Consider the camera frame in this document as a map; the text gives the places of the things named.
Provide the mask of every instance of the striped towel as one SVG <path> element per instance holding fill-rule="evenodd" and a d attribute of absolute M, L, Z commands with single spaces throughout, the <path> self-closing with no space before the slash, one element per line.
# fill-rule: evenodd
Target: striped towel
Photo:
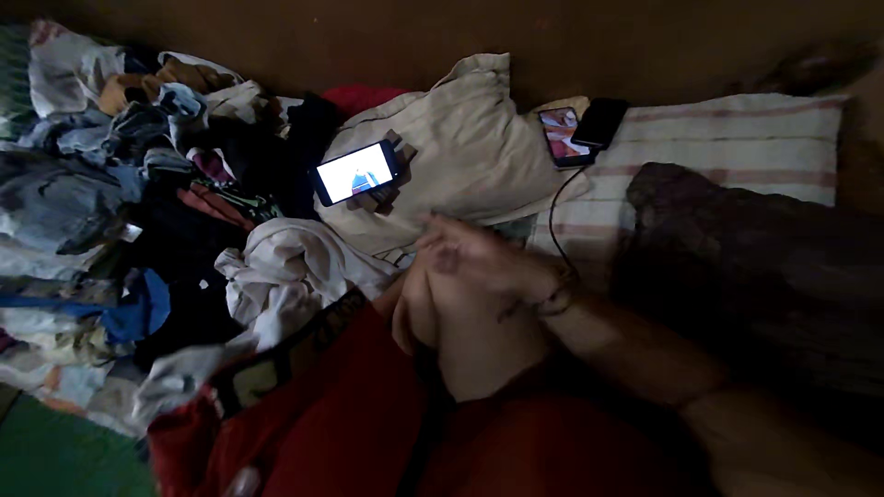
<path fill-rule="evenodd" d="M 583 172 L 590 190 L 556 206 L 556 239 L 584 284 L 605 292 L 619 239 L 635 225 L 626 188 L 646 162 L 681 164 L 724 187 L 834 205 L 836 138 L 847 98 L 735 95 L 630 109 L 611 148 Z M 577 97 L 540 109 L 572 106 L 581 115 L 588 103 Z M 528 246 L 558 255 L 548 220 L 549 210 L 537 215 Z"/>

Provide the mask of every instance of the grey cloth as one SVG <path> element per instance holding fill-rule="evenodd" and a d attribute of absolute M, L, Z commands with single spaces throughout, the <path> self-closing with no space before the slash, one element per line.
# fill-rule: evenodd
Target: grey cloth
<path fill-rule="evenodd" d="M 87 109 L 73 114 L 52 115 L 41 120 L 19 145 L 41 149 L 51 155 L 76 156 L 87 164 L 114 176 L 125 202 L 140 202 L 149 179 L 149 167 L 188 171 L 187 161 L 167 147 L 167 140 L 179 143 L 183 134 L 208 128 L 205 99 L 179 83 L 160 88 L 156 104 L 132 102 L 115 118 Z M 147 154 L 154 148 L 164 152 Z"/>
<path fill-rule="evenodd" d="M 194 163 L 187 160 L 175 149 L 156 147 L 148 150 L 148 153 L 144 155 L 144 168 L 148 172 L 191 172 L 194 169 Z"/>
<path fill-rule="evenodd" d="M 105 172 L 43 153 L 0 153 L 0 232 L 57 254 L 91 249 L 123 203 Z"/>
<path fill-rule="evenodd" d="M 208 105 L 202 95 L 181 83 L 166 83 L 160 87 L 156 105 L 169 116 L 169 140 L 180 154 L 187 150 L 181 145 L 181 137 L 209 129 Z"/>

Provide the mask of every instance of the smartphone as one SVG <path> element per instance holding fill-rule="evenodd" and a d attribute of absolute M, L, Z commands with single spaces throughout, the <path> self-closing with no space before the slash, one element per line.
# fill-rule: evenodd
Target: smartphone
<path fill-rule="evenodd" d="M 578 145 L 606 150 L 617 134 L 629 102 L 616 98 L 593 98 L 589 109 L 583 113 L 580 126 L 571 140 Z"/>
<path fill-rule="evenodd" d="M 325 207 L 382 187 L 399 175 L 399 163 L 389 140 L 381 140 L 309 171 L 319 202 Z"/>
<path fill-rule="evenodd" d="M 556 169 L 571 169 L 595 162 L 597 152 L 571 141 L 571 136 L 577 130 L 577 111 L 574 107 L 540 111 L 537 116 L 544 126 L 546 144 Z"/>

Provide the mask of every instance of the beige pillow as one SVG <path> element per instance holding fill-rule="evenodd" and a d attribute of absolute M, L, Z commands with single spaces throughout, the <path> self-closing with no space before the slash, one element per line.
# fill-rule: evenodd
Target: beige pillow
<path fill-rule="evenodd" d="M 537 116 L 518 115 L 509 98 L 509 54 L 477 54 L 458 62 L 426 93 L 398 96 L 341 128 L 325 155 L 340 157 L 394 130 L 417 149 L 411 181 L 387 216 L 329 208 L 316 211 L 347 243 L 368 254 L 405 248 L 423 232 L 419 215 L 434 210 L 481 225 L 547 209 L 572 172 L 557 172 Z M 588 189 L 572 181 L 560 199 Z"/>

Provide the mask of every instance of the red fabric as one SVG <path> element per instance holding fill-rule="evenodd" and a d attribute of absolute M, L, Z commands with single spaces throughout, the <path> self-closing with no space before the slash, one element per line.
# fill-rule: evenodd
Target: red fabric
<path fill-rule="evenodd" d="M 224 422 L 206 396 L 148 430 L 166 497 L 217 497 L 255 466 L 260 495 L 396 493 L 417 439 L 425 392 L 411 360 L 367 306 L 304 374 Z"/>
<path fill-rule="evenodd" d="M 637 429 L 564 394 L 474 401 L 445 423 L 417 497 L 697 494 Z"/>
<path fill-rule="evenodd" d="M 350 85 L 332 88 L 322 94 L 322 98 L 338 106 L 340 122 L 352 118 L 356 114 L 377 107 L 381 103 L 408 93 L 411 90 L 399 88 L 372 88 L 365 85 Z"/>

